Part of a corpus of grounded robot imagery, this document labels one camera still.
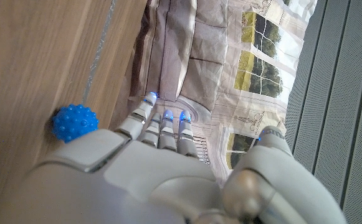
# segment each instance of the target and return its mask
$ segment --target robot finger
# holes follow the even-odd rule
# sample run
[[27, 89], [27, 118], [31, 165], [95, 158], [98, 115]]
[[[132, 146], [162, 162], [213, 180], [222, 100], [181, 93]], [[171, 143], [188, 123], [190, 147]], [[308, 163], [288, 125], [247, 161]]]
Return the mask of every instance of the robot finger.
[[193, 141], [191, 120], [191, 114], [186, 110], [182, 111], [179, 116], [178, 153], [199, 159], [198, 150]]
[[159, 149], [168, 149], [176, 152], [173, 120], [173, 112], [170, 110], [166, 110], [163, 114], [163, 119], [161, 120], [160, 136], [158, 139]]
[[155, 93], [148, 93], [137, 109], [132, 111], [115, 132], [123, 133], [130, 139], [136, 139], [142, 132], [143, 125], [150, 116], [151, 109], [157, 100]]
[[160, 124], [161, 124], [161, 115], [155, 113], [146, 130], [140, 136], [140, 141], [149, 144], [150, 146], [157, 147], [158, 138], [160, 135]]

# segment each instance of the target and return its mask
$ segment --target robotic hand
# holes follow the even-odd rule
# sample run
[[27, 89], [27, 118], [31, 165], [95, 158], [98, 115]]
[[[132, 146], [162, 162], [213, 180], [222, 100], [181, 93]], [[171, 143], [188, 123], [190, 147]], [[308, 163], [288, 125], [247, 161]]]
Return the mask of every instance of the robotic hand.
[[0, 223], [346, 223], [331, 194], [266, 127], [220, 189], [199, 162], [191, 115], [150, 117], [149, 93], [115, 132], [73, 140], [35, 166]]

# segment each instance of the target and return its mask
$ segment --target wood grain surface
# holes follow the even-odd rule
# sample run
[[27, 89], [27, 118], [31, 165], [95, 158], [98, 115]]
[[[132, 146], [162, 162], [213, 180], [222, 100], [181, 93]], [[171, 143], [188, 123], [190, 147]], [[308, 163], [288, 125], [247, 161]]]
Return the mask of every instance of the wood grain surface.
[[[146, 1], [117, 0], [87, 104], [107, 128]], [[111, 0], [0, 1], [0, 201], [60, 143], [55, 110], [81, 103]]]
[[113, 14], [114, 25], [107, 33], [86, 103], [96, 112], [100, 120], [99, 128], [108, 128], [110, 124], [132, 47], [140, 30], [145, 6], [146, 1], [141, 0], [116, 2]]

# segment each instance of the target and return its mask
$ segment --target gray wall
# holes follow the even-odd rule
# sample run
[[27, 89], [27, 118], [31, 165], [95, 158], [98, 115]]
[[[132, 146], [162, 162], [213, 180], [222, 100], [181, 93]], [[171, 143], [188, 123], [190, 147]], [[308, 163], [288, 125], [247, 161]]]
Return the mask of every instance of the gray wall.
[[296, 160], [362, 223], [362, 1], [318, 0], [286, 128]]

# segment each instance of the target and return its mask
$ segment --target fabric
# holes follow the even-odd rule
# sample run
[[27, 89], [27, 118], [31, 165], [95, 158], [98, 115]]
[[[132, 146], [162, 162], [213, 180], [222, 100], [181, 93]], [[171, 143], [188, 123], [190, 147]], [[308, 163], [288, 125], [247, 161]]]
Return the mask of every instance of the fabric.
[[316, 0], [284, 0], [291, 7], [281, 0], [157, 1], [148, 16], [154, 38], [145, 38], [151, 52], [144, 47], [141, 56], [149, 61], [141, 60], [138, 76], [147, 81], [138, 88], [157, 91], [157, 110], [176, 111], [175, 121], [181, 110], [192, 113], [193, 131], [205, 139], [222, 183], [265, 126], [286, 132], [288, 96]]
[[222, 65], [205, 60], [189, 59], [188, 72], [181, 95], [200, 103], [209, 111], [214, 109]]
[[198, 0], [196, 21], [214, 27], [226, 27], [227, 0]]
[[209, 26], [196, 21], [191, 58], [223, 65], [225, 62], [226, 49], [226, 28]]

